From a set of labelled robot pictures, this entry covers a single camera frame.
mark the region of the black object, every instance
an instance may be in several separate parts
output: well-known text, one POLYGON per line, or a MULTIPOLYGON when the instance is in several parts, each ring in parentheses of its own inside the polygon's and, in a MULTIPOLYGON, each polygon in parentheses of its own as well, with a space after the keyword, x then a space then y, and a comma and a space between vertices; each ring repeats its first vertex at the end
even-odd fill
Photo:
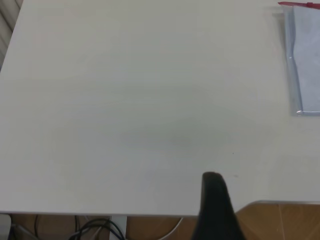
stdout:
POLYGON ((78 217, 76 215, 74 216, 74 231, 78 231, 78 217))
POLYGON ((39 215, 37 214, 37 215, 35 216, 34 224, 33 224, 34 235, 35 235, 36 237, 38 237, 38 218, 39 218, 39 215))
POLYGON ((92 228, 103 228, 103 229, 107 229, 109 230, 111 233, 113 233, 119 240, 126 240, 125 236, 123 235, 123 233, 121 232, 121 230, 119 229, 119 227, 111 220, 107 219, 107 218, 96 218, 93 220, 88 221, 86 224, 84 224, 80 229, 79 229, 79 233, 76 235, 73 235, 69 238, 69 240, 80 240, 82 235, 84 234, 84 230, 86 229, 92 229, 92 228), (116 230, 114 231, 111 228, 111 225, 113 225, 116 230))
POLYGON ((200 213, 192 240, 245 240, 227 185, 218 173, 202 175, 200 213))

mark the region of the cable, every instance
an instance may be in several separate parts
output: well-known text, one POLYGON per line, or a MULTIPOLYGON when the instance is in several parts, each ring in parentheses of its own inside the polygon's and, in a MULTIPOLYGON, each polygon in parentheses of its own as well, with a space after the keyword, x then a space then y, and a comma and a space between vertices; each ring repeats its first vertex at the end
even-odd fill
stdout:
POLYGON ((9 214, 10 216, 10 220, 11 220, 11 227, 10 227, 10 232, 9 232, 9 238, 8 239, 14 239, 14 240, 17 240, 17 235, 16 235, 16 231, 15 229, 12 227, 13 224, 14 224, 14 221, 13 221, 13 216, 12 214, 9 214))
POLYGON ((74 216, 74 231, 78 231, 78 217, 76 215, 74 216))
POLYGON ((18 225, 18 224, 11 224, 11 227, 15 227, 17 229, 20 229, 22 232, 24 232, 25 234, 28 234, 32 239, 34 240, 39 240, 38 237, 36 237, 32 232, 30 232, 28 229, 24 228, 23 226, 21 225, 18 225))
POLYGON ((164 235, 163 237, 161 237, 161 238, 159 238, 157 240, 165 240, 167 237, 169 237, 177 229, 177 227, 179 227, 179 225, 181 224, 183 219, 184 219, 183 217, 180 218, 178 223, 175 225, 175 227, 168 234, 164 235))
MULTIPOLYGON (((83 217, 84 217, 84 219, 85 219, 87 222, 89 222, 88 216, 83 216, 83 217)), ((89 230, 90 230, 90 228, 84 229, 84 230, 82 231, 82 234, 86 234, 87 232, 89 232, 89 230)), ((72 233, 72 234, 69 236, 68 239, 73 239, 73 238, 74 238, 75 236, 77 236, 79 233, 80 233, 80 231, 76 231, 76 232, 72 233)))
POLYGON ((35 216, 34 224, 33 224, 34 235, 35 235, 36 237, 38 237, 38 217, 39 217, 39 215, 37 214, 37 215, 35 216))
POLYGON ((109 223, 111 223, 111 224, 118 230, 118 232, 119 232, 119 234, 120 234, 120 236, 121 236, 121 239, 122 239, 122 240, 126 240, 126 238, 125 238, 125 236, 122 234, 120 228, 119 228, 113 221, 111 221, 111 220, 109 220, 109 223))
MULTIPOLYGON (((116 236, 116 238, 118 238, 119 240, 126 240, 124 238, 122 238, 121 236, 119 236, 112 228, 110 228, 109 226, 105 225, 105 224, 91 224, 89 226, 87 226, 87 228, 91 229, 91 228, 103 228, 103 229, 107 229, 109 230, 113 235, 116 236)), ((76 236, 77 240, 80 240, 80 238, 82 237, 83 233, 82 230, 80 229, 80 233, 78 236, 76 236)))
POLYGON ((90 239, 89 240, 94 240, 95 239, 95 237, 100 233, 100 231, 101 231, 101 229, 102 229, 102 227, 99 227, 95 232, 94 232, 94 234, 90 237, 90 239))
POLYGON ((86 229, 90 229, 90 228, 96 228, 96 227, 101 227, 104 229, 108 229, 111 233, 113 233, 119 240, 126 240, 123 233, 120 231, 119 227, 112 221, 110 221, 107 218, 96 218, 93 220, 88 221, 86 224, 84 224, 81 229, 79 230, 79 233, 77 234, 73 234, 70 236, 69 240, 75 240, 75 239, 80 239, 81 236, 84 234, 84 230, 86 229), (119 232, 120 236, 113 230, 111 229, 109 226, 107 226, 106 224, 96 224, 95 222, 101 222, 104 221, 106 223, 110 223, 112 224, 119 232))

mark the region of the white tabletop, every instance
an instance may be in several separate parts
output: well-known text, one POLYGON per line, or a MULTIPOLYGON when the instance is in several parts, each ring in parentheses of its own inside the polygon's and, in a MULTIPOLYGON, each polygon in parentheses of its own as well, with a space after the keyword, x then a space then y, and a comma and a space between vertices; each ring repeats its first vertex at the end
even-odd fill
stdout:
POLYGON ((25 0, 0 73, 0 211, 197 215, 320 201, 276 0, 25 0))

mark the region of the curtain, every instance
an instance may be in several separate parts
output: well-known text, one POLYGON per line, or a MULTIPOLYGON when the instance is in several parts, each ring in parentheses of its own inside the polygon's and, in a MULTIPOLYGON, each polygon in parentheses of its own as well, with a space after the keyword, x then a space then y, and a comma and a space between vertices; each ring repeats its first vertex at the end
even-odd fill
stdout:
POLYGON ((0 67, 5 60, 23 0, 0 0, 0 67))

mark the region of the black cable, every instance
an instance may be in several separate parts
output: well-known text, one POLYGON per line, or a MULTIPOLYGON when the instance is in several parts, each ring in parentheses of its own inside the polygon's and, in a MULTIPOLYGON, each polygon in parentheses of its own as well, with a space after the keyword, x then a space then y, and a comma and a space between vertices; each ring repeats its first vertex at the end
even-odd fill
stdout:
POLYGON ((14 220, 13 220, 13 215, 12 214, 9 214, 10 216, 10 220, 11 220, 11 227, 10 227, 10 232, 9 232, 9 237, 8 239, 14 239, 14 240, 17 240, 17 235, 16 235, 16 231, 15 229, 12 227, 12 224, 14 223, 14 220))
POLYGON ((34 224, 33 224, 34 235, 35 235, 36 237, 38 237, 38 217, 39 217, 39 215, 37 214, 37 215, 35 216, 34 224))
MULTIPOLYGON (((115 235, 116 236, 116 238, 117 239, 119 239, 119 240, 125 240, 124 238, 122 238, 121 236, 119 236, 113 229, 111 229, 108 225, 105 225, 105 224, 90 224, 89 226, 87 226, 86 228, 104 228, 104 229, 108 229, 111 233, 113 233, 113 235, 115 235)), ((79 231, 79 234, 76 236, 77 238, 77 240, 80 240, 81 239, 81 237, 82 237, 82 235, 83 235, 83 233, 82 233, 82 231, 84 230, 84 229, 80 229, 79 231)))
POLYGON ((77 232, 78 231, 78 217, 75 215, 74 216, 74 231, 77 232))
POLYGON ((90 228, 96 228, 96 227, 102 227, 104 229, 108 229, 111 233, 113 233, 119 240, 126 240, 123 233, 120 231, 119 227, 113 222, 113 221, 110 221, 109 219, 107 218, 96 218, 96 219, 92 219, 90 221, 88 221, 86 224, 84 224, 80 230, 79 230, 79 233, 77 235, 74 235, 74 236, 71 236, 69 238, 69 240, 80 240, 81 236, 84 234, 83 233, 83 230, 85 229, 90 229, 90 228), (107 222, 107 223, 110 223, 112 224, 119 232, 120 236, 113 230, 111 229, 108 225, 106 224, 97 224, 95 222, 101 222, 101 221, 104 221, 104 222, 107 222))
POLYGON ((121 232, 120 228, 119 228, 113 221, 109 220, 108 222, 111 223, 111 224, 118 230, 118 232, 119 232, 122 240, 126 240, 126 238, 125 238, 125 236, 123 235, 123 233, 121 232))

